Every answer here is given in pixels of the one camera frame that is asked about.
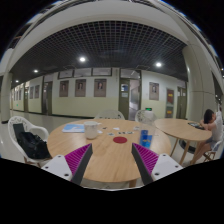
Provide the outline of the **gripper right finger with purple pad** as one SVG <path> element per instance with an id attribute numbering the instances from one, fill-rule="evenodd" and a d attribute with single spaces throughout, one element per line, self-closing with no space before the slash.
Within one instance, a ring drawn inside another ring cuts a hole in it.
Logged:
<path id="1" fill-rule="evenodd" d="M 132 144 L 131 152 L 144 185 L 148 185 L 182 169 L 182 166 L 166 153 L 158 155 L 136 143 Z"/>

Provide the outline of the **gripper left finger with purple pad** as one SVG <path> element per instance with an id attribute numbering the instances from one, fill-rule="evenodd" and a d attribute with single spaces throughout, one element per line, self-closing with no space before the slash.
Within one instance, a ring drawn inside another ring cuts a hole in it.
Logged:
<path id="1" fill-rule="evenodd" d="M 87 144 L 66 156 L 55 156 L 42 169 L 76 185 L 80 185 L 92 153 L 92 145 Z"/>

